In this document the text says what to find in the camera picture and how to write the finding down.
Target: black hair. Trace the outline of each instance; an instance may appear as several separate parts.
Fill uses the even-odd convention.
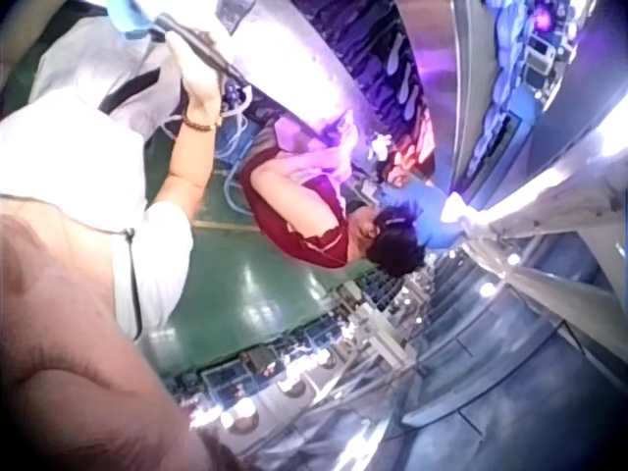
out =
[[[366,251],[366,258],[394,278],[401,278],[423,267],[425,246],[416,238],[416,207],[409,203],[388,206],[373,222],[380,233]]]
[[[346,203],[346,214],[348,215],[348,214],[354,213],[355,211],[357,211],[360,208],[363,208],[366,205],[367,204],[364,201],[361,201],[359,199],[353,199]]]

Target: display screen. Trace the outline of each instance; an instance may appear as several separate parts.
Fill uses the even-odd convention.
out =
[[[534,37],[530,38],[530,40],[528,41],[528,45],[532,47],[535,51],[538,51],[540,54],[545,55],[546,52],[548,52],[548,45],[538,39],[535,39]]]

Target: gold bracelet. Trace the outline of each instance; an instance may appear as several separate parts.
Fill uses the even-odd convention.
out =
[[[205,126],[205,125],[200,125],[198,123],[193,123],[187,117],[187,108],[183,109],[182,118],[183,118],[183,122],[185,123],[185,125],[188,128],[191,128],[191,129],[193,129],[195,131],[199,131],[199,132],[215,131],[217,128],[219,128],[220,126],[223,125],[223,117],[220,116],[220,115],[218,115],[218,119],[216,120],[216,123],[214,123],[213,125],[210,125],[210,126]]]

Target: red dress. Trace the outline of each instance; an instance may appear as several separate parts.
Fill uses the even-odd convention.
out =
[[[324,268],[345,266],[349,244],[348,225],[340,197],[328,176],[319,175],[303,183],[303,186],[316,191],[323,198],[339,221],[337,227],[328,230],[323,235],[313,237],[304,237],[290,231],[287,221],[251,185],[253,170],[275,158],[279,152],[277,147],[260,152],[244,164],[239,175],[244,195],[262,233],[292,258]]]

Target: green floor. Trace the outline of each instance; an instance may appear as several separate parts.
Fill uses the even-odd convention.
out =
[[[48,44],[74,23],[62,10],[11,78],[6,107],[26,103],[38,59]],[[158,132],[146,153],[147,197],[164,179],[172,142]],[[199,218],[220,223],[253,224],[235,213],[223,195],[223,175],[214,175]],[[176,331],[179,358],[168,354],[155,366],[170,369],[202,366],[312,320],[325,311],[325,291],[354,278],[365,266],[319,270],[287,259],[262,235],[238,231],[194,231],[194,249],[183,298],[170,324]]]

